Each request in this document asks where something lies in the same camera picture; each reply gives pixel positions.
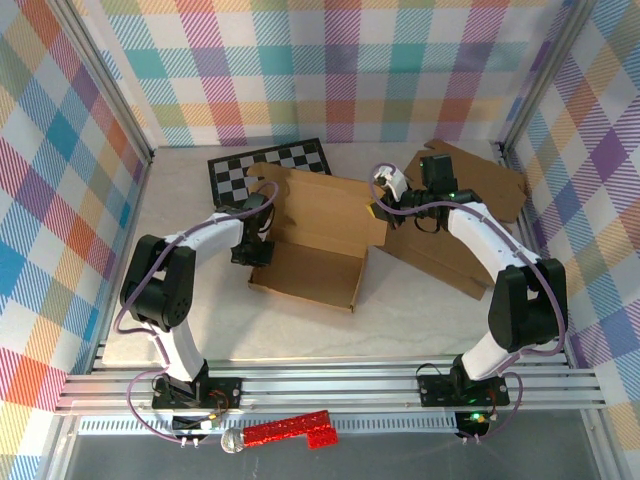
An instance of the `cardboard box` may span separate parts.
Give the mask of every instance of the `cardboard box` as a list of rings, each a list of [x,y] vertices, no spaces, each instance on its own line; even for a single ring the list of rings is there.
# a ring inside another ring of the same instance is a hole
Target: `cardboard box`
[[[367,247],[384,245],[387,232],[367,209],[368,185],[268,163],[254,164],[249,174],[280,187],[269,231],[273,259],[253,270],[249,286],[353,312]]]
[[[411,188],[424,188],[420,180],[421,157],[448,153],[458,187],[461,190],[475,190],[501,223],[516,221],[526,200],[524,175],[439,140],[433,140],[425,147],[428,150],[416,153],[405,169]],[[435,229],[433,219],[419,222],[425,230]],[[413,221],[407,221],[398,230],[389,229],[382,250],[478,300],[486,288],[493,285],[489,273],[471,251],[460,240],[442,230],[430,235],[415,228]]]

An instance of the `plaid wallpaper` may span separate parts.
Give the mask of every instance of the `plaid wallpaper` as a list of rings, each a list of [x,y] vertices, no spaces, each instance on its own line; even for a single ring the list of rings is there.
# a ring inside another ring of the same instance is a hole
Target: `plaid wallpaper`
[[[0,12],[0,479],[24,479],[86,360],[143,161],[45,0]]]
[[[76,0],[143,128],[170,146],[497,138],[566,11],[562,0],[91,4]]]
[[[640,478],[640,1],[600,0],[517,145],[570,341]]]
[[[518,115],[520,114],[520,111],[522,109],[522,104],[529,95],[529,92],[531,92],[531,88],[535,83],[540,67],[543,65],[552,45],[557,40],[558,35],[562,31],[562,28],[564,27],[565,22],[569,17],[569,13],[571,12],[571,8],[575,3],[576,0],[564,0],[562,2],[562,6],[560,7],[560,10],[558,10],[556,17],[551,24],[551,28],[549,28],[549,30],[547,31],[544,42],[542,42],[542,46],[540,47],[535,60],[531,64],[529,72],[527,72],[527,76],[522,82],[520,90],[518,90],[518,95],[516,96],[513,104],[511,105],[511,108],[509,109],[507,121],[502,126],[500,134],[498,135],[499,142],[505,141],[507,134],[511,130],[511,127],[513,127],[513,123],[515,122],[516,118],[518,118]]]

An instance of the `red glittery block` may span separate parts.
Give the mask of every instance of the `red glittery block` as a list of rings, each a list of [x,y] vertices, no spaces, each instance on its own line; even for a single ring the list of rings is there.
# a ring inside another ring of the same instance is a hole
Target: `red glittery block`
[[[269,442],[277,442],[285,438],[297,437],[298,435],[321,433],[327,429],[334,430],[331,428],[329,412],[322,410],[321,412],[309,413],[299,417],[286,418],[254,427],[247,427],[243,430],[244,445],[245,447],[255,447]]]
[[[329,427],[307,434],[307,444],[311,450],[329,447],[338,443],[338,431]]]

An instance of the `white table surface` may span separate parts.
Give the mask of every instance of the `white table surface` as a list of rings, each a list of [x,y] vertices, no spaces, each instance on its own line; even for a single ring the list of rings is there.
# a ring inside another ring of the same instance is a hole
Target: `white table surface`
[[[488,142],[456,146],[494,159]],[[164,236],[184,230],[211,215],[206,161],[257,148],[160,150],[151,167],[134,241],[144,234]],[[382,161],[406,167],[421,148],[419,143],[324,145],[333,175],[360,180]],[[251,269],[231,264],[230,257],[230,252],[219,254],[196,272],[189,324],[207,359],[457,354],[487,331],[491,292],[474,300],[377,248],[370,248],[353,314],[250,290]],[[123,326],[134,324],[127,315]],[[104,364],[157,361],[153,345],[143,335],[109,335]]]

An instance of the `checkered board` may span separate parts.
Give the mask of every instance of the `checkered board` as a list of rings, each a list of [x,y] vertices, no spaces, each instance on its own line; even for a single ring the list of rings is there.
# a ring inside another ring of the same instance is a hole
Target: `checkered board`
[[[257,162],[331,175],[322,145],[317,138],[215,158],[208,163],[211,192],[216,207],[242,205],[249,197],[249,187],[258,181],[257,177],[247,175],[249,167]]]

